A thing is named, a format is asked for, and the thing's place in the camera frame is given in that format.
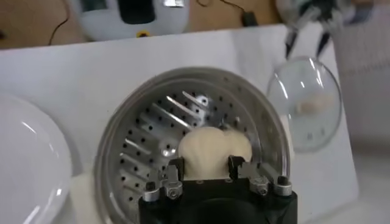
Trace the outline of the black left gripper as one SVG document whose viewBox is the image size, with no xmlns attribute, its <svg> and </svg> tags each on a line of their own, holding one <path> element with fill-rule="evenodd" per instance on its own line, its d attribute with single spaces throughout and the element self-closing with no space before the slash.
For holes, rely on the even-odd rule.
<svg viewBox="0 0 390 224">
<path fill-rule="evenodd" d="M 308 23 L 305 14 L 316 9 L 314 20 L 322 26 L 322 34 L 316 48 L 319 58 L 331 39 L 334 30 L 342 28 L 353 18 L 353 9 L 338 9 L 337 0 L 308 0 L 306 2 L 279 2 L 278 13 L 287 27 L 285 58 L 289 58 L 299 31 Z"/>
</svg>

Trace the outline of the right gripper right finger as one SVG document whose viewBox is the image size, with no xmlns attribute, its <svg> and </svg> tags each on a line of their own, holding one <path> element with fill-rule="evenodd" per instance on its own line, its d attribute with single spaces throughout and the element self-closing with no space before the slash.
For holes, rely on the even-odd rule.
<svg viewBox="0 0 390 224">
<path fill-rule="evenodd" d="M 268 163 L 249 163 L 241 156 L 229 156 L 228 168 L 232 180 L 247 178 L 250 190 L 260 196 L 266 196 L 270 192 L 280 197 L 292 196 L 289 178 L 279 175 Z"/>
</svg>

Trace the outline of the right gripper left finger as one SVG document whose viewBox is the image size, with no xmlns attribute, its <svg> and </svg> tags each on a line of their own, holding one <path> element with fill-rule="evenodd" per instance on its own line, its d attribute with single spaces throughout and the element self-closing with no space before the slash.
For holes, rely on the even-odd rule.
<svg viewBox="0 0 390 224">
<path fill-rule="evenodd" d="M 142 199 L 145 202 L 155 202 L 166 197 L 176 200 L 183 194 L 183 179 L 185 160 L 178 157 L 169 161 L 165 170 L 152 170 L 144 187 Z"/>
</svg>

